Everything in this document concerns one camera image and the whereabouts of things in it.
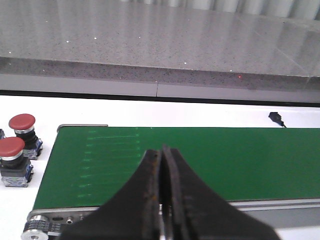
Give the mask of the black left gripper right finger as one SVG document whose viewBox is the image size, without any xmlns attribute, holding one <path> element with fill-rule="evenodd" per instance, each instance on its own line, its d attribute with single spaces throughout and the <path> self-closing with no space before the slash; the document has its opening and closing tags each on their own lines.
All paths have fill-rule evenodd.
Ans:
<svg viewBox="0 0 320 240">
<path fill-rule="evenodd" d="M 173 240 L 278 240 L 275 230 L 238 210 L 191 169 L 176 148 L 161 151 L 165 234 Z"/>
</svg>

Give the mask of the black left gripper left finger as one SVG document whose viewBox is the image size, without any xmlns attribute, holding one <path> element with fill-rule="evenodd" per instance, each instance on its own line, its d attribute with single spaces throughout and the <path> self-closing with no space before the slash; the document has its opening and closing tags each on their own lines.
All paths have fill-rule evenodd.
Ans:
<svg viewBox="0 0 320 240">
<path fill-rule="evenodd" d="M 158 240 L 161 154 L 147 150 L 125 185 L 83 220 L 67 226 L 60 240 Z"/>
</svg>

